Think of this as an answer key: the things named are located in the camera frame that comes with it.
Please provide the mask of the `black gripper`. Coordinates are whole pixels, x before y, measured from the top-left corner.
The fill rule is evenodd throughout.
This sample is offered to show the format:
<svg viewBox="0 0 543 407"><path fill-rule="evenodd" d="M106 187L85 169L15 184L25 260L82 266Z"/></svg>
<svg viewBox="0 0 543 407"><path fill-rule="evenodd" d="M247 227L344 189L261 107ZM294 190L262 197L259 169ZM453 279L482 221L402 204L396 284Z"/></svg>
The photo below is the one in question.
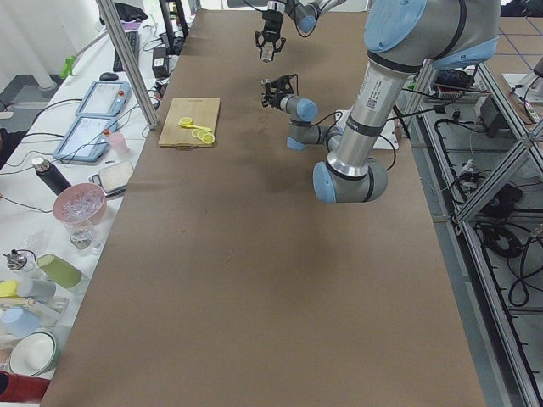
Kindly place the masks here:
<svg viewBox="0 0 543 407"><path fill-rule="evenodd" d="M282 100L293 94L291 86L275 87L274 81L269 79L262 79L261 85L266 91L266 96L261 99L263 108L280 108Z"/></svg>
<svg viewBox="0 0 543 407"><path fill-rule="evenodd" d="M276 10L265 10L261 12L264 20L262 31L255 32L255 45L259 49L259 56L262 56L265 42L273 43L273 53L280 53L286 43L286 38L281 36L283 14Z"/></svg>

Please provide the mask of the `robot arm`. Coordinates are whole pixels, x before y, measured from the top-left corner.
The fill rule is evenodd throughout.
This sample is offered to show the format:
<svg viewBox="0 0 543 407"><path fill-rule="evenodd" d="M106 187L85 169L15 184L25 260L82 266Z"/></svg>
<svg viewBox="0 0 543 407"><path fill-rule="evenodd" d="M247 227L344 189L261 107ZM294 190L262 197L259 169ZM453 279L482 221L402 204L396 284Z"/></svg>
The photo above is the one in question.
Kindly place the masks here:
<svg viewBox="0 0 543 407"><path fill-rule="evenodd" d="M498 1L377 1L364 28L368 65L343 129L313 124L317 106L294 93L288 76L263 82L264 106L289 114L288 147L324 144L328 155L315 165L313 187L324 203L369 202L388 183L387 170L370 152L403 86L431 60L436 70L476 65L497 47Z"/></svg>
<svg viewBox="0 0 543 407"><path fill-rule="evenodd" d="M294 27L302 36L309 36L316 27L317 21L330 10L343 5L342 0L309 1L268 1L266 8L260 11L264 25L255 33L255 45L259 49L259 58L265 62L273 61L275 54L280 53L286 43L282 36L284 17L294 22Z"/></svg>

